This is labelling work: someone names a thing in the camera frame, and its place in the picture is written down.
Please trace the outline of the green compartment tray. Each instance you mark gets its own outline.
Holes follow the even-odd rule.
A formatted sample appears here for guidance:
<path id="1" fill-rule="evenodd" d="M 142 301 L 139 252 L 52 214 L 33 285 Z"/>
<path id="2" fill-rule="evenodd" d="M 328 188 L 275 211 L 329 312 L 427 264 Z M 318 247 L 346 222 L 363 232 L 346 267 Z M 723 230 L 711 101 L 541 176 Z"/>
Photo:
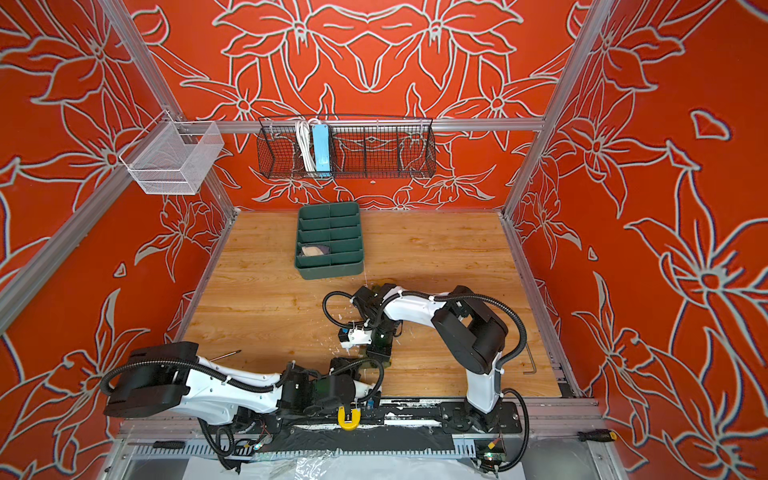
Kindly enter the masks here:
<path id="1" fill-rule="evenodd" d="M 364 271 L 364 242 L 357 202 L 303 206 L 298 211 L 294 266 L 304 280 L 359 275 Z M 328 245 L 331 253 L 303 257 L 304 245 Z"/>

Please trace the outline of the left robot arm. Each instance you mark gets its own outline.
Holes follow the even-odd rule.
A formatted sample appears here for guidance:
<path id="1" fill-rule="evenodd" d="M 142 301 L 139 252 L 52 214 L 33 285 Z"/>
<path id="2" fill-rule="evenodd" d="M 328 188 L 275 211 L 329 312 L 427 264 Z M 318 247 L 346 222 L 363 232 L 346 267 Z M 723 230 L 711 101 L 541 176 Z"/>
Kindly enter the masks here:
<path id="1" fill-rule="evenodd" d="M 125 364 L 103 374 L 99 389 L 107 417 L 196 418 L 222 467 L 240 472 L 241 450 L 292 423 L 337 415 L 342 426 L 355 428 L 363 410 L 376 406 L 384 374 L 384 365 L 369 358 L 336 358 L 327 373 L 289 362 L 280 373 L 259 374 L 221 366 L 183 341 L 132 351 Z"/>

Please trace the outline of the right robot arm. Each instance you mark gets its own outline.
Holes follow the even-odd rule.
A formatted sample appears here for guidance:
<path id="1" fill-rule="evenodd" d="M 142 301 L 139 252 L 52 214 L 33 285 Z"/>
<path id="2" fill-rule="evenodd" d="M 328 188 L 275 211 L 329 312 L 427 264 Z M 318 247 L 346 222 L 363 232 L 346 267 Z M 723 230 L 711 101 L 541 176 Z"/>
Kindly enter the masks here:
<path id="1" fill-rule="evenodd" d="M 338 327 L 341 346 L 360 349 L 360 358 L 348 362 L 354 370 L 384 372 L 406 323 L 436 331 L 467 382 L 463 401 L 430 407 L 436 422 L 448 433 L 495 436 L 473 462 L 483 473 L 499 475 L 521 464 L 530 442 L 530 415 L 521 394 L 502 385 L 505 364 L 528 347 L 526 327 L 514 310 L 462 285 L 428 294 L 391 283 L 353 294 L 331 291 L 321 308 Z"/>

